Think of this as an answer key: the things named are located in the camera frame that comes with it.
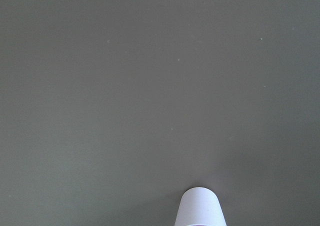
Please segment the pink cup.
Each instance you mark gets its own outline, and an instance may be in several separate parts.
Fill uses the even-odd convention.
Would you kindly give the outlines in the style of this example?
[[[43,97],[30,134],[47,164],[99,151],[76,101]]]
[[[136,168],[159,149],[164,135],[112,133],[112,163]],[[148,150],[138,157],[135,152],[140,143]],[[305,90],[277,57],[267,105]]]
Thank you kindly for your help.
[[[205,187],[188,189],[181,197],[175,226],[226,226],[216,194]]]

